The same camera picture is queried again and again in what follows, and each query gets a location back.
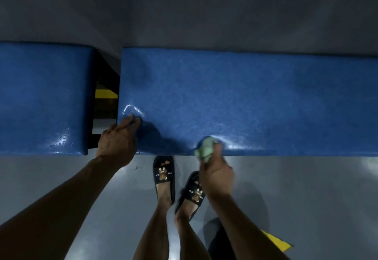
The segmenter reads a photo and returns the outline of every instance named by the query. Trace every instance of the blue vinyl upholstery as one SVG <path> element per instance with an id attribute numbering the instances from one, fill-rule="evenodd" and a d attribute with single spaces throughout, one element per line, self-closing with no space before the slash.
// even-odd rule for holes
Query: blue vinyl upholstery
<path id="1" fill-rule="evenodd" d="M 124 48 L 118 121 L 143 118 L 138 152 L 378 155 L 378 59 Z"/>
<path id="2" fill-rule="evenodd" d="M 0 154 L 87 154 L 92 47 L 0 43 Z"/>

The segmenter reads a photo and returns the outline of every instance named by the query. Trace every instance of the hand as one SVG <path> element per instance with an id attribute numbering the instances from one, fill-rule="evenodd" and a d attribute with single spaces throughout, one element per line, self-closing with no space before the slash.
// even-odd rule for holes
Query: hand
<path id="1" fill-rule="evenodd" d="M 108 157 L 117 169 L 128 165 L 136 153 L 134 135 L 140 124 L 140 118 L 133 122 L 133 115 L 123 119 L 118 126 L 112 124 L 101 134 L 96 157 Z"/>
<path id="2" fill-rule="evenodd" d="M 234 185 L 234 171 L 222 157 L 222 145 L 214 144 L 214 152 L 208 163 L 201 160 L 200 182 L 207 197 L 229 196 Z"/>

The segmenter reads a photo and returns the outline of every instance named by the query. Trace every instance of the sandal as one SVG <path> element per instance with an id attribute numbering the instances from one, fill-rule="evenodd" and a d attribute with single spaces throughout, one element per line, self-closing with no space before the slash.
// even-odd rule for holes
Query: sandal
<path id="1" fill-rule="evenodd" d="M 195 181 L 198 181 L 198 183 L 200 183 L 200 175 L 198 171 L 193 172 L 189 176 L 185 188 L 181 191 L 181 197 L 175 210 L 176 215 L 185 199 L 198 205 L 197 209 L 192 213 L 189 221 L 191 221 L 198 208 L 201 206 L 203 199 L 205 198 L 205 193 L 202 191 L 202 187 L 199 184 L 196 184 Z"/>
<path id="2" fill-rule="evenodd" d="M 170 199 L 172 204 L 175 202 L 175 163 L 171 156 L 157 156 L 153 165 L 154 182 L 156 189 L 156 196 L 158 196 L 158 189 L 156 187 L 159 183 L 170 181 Z"/>

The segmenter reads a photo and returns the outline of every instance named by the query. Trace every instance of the yellow object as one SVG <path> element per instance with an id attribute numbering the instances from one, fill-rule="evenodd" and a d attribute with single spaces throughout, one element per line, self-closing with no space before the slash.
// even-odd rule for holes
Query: yellow object
<path id="1" fill-rule="evenodd" d="M 276 236 L 273 236 L 267 232 L 265 232 L 264 230 L 262 230 L 262 232 L 267 235 L 267 237 L 282 251 L 282 252 L 285 252 L 286 250 L 290 249 L 292 247 L 291 244 L 285 242 L 285 241 L 282 241 L 280 238 L 277 238 Z"/>
<path id="2" fill-rule="evenodd" d="M 118 99 L 118 95 L 111 90 L 98 89 L 96 90 L 96 99 Z"/>

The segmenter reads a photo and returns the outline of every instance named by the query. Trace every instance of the forearm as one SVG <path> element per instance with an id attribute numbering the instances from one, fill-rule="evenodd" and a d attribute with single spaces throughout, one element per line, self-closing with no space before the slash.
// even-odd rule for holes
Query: forearm
<path id="1" fill-rule="evenodd" d="M 238 208 L 231 196 L 209 196 L 209 201 L 238 260 L 288 259 Z"/>
<path id="2" fill-rule="evenodd" d="M 0 226 L 0 258 L 64 259 L 94 201 L 116 173 L 105 158 Z"/>

